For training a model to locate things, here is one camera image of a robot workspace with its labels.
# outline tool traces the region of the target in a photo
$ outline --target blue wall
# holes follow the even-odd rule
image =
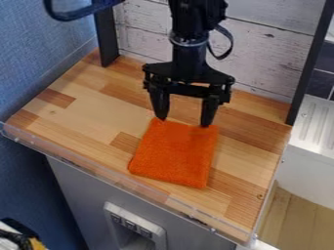
[[[0,0],[0,120],[95,46],[92,18],[60,23],[45,14],[42,0]],[[5,217],[36,230],[50,249],[84,249],[45,157],[0,137],[0,219]]]

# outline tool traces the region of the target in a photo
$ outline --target vent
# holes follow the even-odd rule
[[[334,159],[334,102],[305,95],[289,144]]]

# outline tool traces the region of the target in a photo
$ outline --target white wall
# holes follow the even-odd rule
[[[225,61],[208,62],[235,76],[236,87],[289,102],[300,78],[324,0],[233,0],[223,22],[235,37]],[[171,60],[166,0],[126,1],[116,8],[122,53],[145,62]],[[217,52],[228,45],[213,33]]]
[[[289,145],[278,167],[278,185],[313,203],[334,209],[334,160]]]

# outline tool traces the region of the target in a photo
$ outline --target wooden floor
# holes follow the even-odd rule
[[[42,139],[39,148],[61,160],[247,241],[289,138],[289,105],[234,91],[214,121],[220,135],[205,189],[134,176],[127,166],[153,117],[142,65],[121,57],[102,68],[93,53],[8,124]],[[200,100],[173,96],[169,118],[198,125],[200,110]]]
[[[334,210],[278,187],[259,238],[280,250],[334,249]]]

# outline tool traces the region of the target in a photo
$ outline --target metal post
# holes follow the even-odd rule
[[[322,44],[324,38],[327,34],[327,30],[329,24],[332,20],[334,12],[334,1],[333,0],[326,0],[326,3],[323,7],[323,11],[321,13],[321,17],[314,35],[313,43],[311,45],[308,59],[305,63],[302,76],[300,78],[295,96],[293,98],[289,114],[286,119],[286,123],[289,125],[293,125],[295,123],[298,110],[300,105],[302,104],[303,98],[305,93],[308,90],[309,81],[313,73],[313,69],[319,55],[319,52],[322,48]]]
[[[110,65],[119,56],[116,26],[112,7],[94,14],[100,46],[101,65]]]

